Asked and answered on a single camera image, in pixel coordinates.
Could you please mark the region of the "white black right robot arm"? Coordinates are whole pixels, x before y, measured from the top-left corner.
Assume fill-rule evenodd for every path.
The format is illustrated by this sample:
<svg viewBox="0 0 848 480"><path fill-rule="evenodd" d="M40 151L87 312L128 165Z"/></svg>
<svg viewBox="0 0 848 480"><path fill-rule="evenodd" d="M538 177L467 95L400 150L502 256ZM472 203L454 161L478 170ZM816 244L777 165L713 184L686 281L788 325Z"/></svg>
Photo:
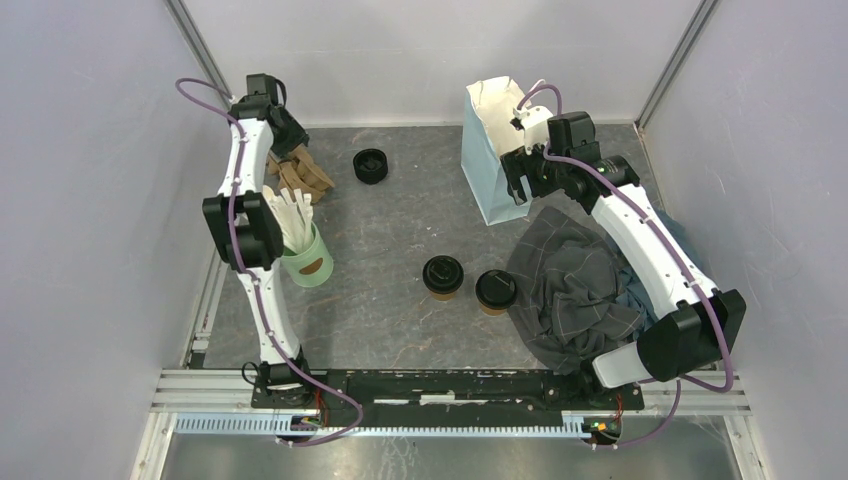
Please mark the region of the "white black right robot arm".
<svg viewBox="0 0 848 480"><path fill-rule="evenodd" d="M721 290L678 245L652 208L640 178L621 156L603 157L586 112L555 115L545 107L513 111L511 125L523 145L501 157L507 190L516 204L563 191L610 235L645 286L658 322L639 338L593 360L577 382L591 408L612 401L618 387L641 380L692 378L720 361L733 383L731 350L746 303Z"/></svg>

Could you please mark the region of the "brown paper coffee cup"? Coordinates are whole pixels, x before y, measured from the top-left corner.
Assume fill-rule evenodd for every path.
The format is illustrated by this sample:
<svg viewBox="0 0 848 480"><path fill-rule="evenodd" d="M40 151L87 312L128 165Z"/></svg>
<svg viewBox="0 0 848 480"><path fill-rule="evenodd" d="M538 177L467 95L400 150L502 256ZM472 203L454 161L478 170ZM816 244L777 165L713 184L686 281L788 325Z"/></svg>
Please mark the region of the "brown paper coffee cup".
<svg viewBox="0 0 848 480"><path fill-rule="evenodd" d="M507 310L509 309L508 306L503 306L503 305L491 306L491 305L485 304L485 303L480 303L479 307L480 307L480 310L485 315L492 316L492 317L502 315L502 314L506 313Z"/></svg>

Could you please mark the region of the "brown pulp cup carriers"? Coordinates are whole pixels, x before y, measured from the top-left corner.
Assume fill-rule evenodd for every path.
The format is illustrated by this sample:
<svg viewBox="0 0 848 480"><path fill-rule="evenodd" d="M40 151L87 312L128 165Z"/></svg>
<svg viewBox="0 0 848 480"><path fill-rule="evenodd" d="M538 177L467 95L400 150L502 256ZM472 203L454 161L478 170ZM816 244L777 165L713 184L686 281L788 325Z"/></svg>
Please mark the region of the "brown pulp cup carriers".
<svg viewBox="0 0 848 480"><path fill-rule="evenodd" d="M335 182L315 163L304 144L298 145L283 157L270 152L266 165L267 173L278 178L279 190L300 190L304 195L309 194L312 205L336 187Z"/></svg>

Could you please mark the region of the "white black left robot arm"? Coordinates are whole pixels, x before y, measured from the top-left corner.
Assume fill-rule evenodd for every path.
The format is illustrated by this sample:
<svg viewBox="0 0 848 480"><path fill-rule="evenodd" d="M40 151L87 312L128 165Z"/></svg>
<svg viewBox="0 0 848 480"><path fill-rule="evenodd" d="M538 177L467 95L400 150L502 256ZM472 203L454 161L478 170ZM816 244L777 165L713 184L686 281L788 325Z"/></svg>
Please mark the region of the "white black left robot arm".
<svg viewBox="0 0 848 480"><path fill-rule="evenodd" d="M283 83L268 74L246 79L245 96L226 112L231 151L218 193L202 202L218 254L237 274L249 301L260 354L252 364L253 404L302 407L314 381L293 331L282 292L281 227L262 194L268 155L298 125L285 109Z"/></svg>

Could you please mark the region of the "black plastic cup lid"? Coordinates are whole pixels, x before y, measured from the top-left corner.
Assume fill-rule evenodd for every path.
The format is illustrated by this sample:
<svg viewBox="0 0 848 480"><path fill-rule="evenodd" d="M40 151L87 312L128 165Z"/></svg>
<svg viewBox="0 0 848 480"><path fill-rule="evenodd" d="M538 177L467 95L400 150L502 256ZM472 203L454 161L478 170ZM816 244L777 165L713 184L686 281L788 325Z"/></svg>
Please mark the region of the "black plastic cup lid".
<svg viewBox="0 0 848 480"><path fill-rule="evenodd" d="M518 296L517 283L509 272L499 269L488 270L478 277L475 295L479 304L510 307Z"/></svg>

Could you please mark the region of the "light blue paper bag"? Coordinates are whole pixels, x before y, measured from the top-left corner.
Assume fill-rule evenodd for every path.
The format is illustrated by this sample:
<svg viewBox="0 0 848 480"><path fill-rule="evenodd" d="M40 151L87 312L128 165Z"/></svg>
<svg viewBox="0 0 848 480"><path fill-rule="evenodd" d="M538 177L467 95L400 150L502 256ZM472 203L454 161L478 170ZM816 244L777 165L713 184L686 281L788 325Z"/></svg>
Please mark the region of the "light blue paper bag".
<svg viewBox="0 0 848 480"><path fill-rule="evenodd" d="M523 97L509 76L466 87L461 168L488 226L527 216L532 203L515 203L501 165L502 155L524 147L523 134L511 125L513 109Z"/></svg>

